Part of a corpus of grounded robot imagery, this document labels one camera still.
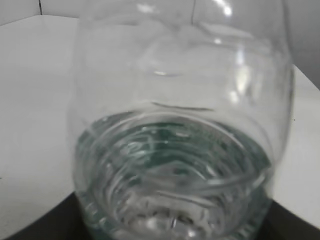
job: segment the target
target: glass bottom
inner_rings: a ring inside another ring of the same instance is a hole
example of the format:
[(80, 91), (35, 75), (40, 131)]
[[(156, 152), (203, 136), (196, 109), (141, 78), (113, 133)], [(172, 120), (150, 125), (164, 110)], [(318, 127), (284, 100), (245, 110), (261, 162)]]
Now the glass bottom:
[(271, 175), (247, 135), (172, 112), (101, 119), (75, 151), (76, 192), (95, 240), (252, 240)]

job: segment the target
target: glass jar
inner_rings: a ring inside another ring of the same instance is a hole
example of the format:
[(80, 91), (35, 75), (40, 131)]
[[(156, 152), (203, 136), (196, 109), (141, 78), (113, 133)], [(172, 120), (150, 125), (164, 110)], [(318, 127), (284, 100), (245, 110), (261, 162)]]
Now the glass jar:
[(293, 74), (281, 0), (90, 0), (68, 112), (96, 240), (251, 240)]

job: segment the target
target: white table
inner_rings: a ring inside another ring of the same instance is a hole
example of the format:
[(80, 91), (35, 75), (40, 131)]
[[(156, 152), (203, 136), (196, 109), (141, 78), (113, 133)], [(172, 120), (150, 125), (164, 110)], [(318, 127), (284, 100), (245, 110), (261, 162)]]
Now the white table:
[[(73, 191), (65, 112), (76, 25), (44, 15), (0, 26), (0, 239)], [(295, 72), (292, 132), (274, 198), (320, 229), (320, 91)]]

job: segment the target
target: dark stand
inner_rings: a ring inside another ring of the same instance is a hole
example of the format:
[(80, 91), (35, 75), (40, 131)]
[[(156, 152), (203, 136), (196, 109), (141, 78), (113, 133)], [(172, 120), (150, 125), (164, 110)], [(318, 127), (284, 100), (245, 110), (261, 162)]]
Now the dark stand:
[[(71, 194), (38, 221), (5, 240), (92, 240)], [(256, 240), (320, 240), (320, 230), (273, 202)]]

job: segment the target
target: white wall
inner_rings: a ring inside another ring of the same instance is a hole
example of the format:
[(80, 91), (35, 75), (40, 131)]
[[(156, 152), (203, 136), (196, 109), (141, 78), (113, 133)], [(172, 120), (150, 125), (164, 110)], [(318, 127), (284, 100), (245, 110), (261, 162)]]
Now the white wall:
[[(41, 0), (41, 3), (43, 14), (78, 17), (85, 1)], [(285, 1), (290, 10), (294, 62), (320, 88), (320, 0)]]
[(0, 25), (39, 13), (38, 0), (0, 0)]
[(77, 18), (86, 0), (41, 0), (42, 13)]
[(287, 0), (294, 63), (320, 89), (320, 0)]

